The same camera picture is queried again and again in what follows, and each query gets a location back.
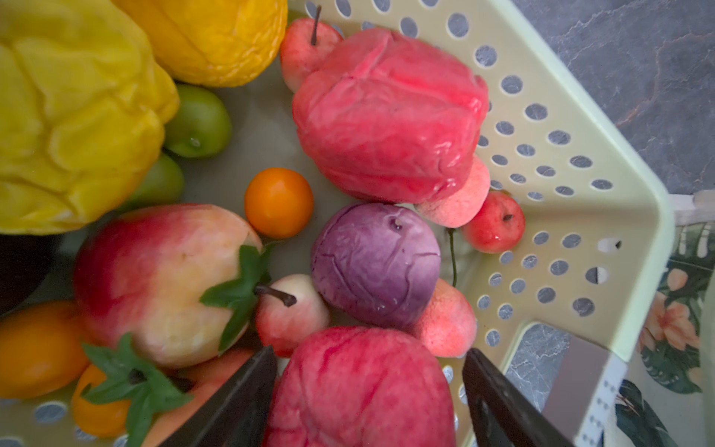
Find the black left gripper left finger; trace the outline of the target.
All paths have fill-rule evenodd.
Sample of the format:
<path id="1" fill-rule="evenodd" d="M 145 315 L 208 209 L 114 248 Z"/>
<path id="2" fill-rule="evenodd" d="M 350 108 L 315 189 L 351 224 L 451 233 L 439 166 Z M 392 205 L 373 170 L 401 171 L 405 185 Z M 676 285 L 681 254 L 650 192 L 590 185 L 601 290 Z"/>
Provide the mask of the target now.
<path id="1" fill-rule="evenodd" d="M 160 446 L 260 447 L 276 379 L 277 356 L 265 346 Z"/>

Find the pink dragon fruit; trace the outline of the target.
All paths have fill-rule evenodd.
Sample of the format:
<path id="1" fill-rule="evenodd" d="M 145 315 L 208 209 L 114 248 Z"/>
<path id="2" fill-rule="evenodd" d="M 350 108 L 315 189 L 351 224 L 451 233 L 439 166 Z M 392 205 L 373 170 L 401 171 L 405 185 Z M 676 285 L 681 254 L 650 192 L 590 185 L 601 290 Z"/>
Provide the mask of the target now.
<path id="1" fill-rule="evenodd" d="M 308 337 L 274 394 L 265 446 L 454 446 L 438 360 L 411 335 L 334 327 Z"/>

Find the cream canvas grocery bag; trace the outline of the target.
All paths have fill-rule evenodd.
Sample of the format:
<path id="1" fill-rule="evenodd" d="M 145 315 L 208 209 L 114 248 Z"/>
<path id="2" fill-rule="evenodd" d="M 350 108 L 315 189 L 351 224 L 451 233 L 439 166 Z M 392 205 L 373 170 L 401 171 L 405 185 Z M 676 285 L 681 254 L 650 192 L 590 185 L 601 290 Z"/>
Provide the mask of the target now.
<path id="1" fill-rule="evenodd" d="M 714 443 L 714 193 L 673 195 L 675 241 L 604 446 Z"/>

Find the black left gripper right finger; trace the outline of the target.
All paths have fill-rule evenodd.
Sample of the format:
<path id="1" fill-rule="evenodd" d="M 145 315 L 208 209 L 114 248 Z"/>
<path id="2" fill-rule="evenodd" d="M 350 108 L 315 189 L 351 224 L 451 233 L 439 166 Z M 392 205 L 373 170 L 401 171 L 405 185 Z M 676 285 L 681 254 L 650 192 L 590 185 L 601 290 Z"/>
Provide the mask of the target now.
<path id="1" fill-rule="evenodd" d="M 480 350 L 467 352 L 462 376 L 479 447 L 573 447 Z"/>

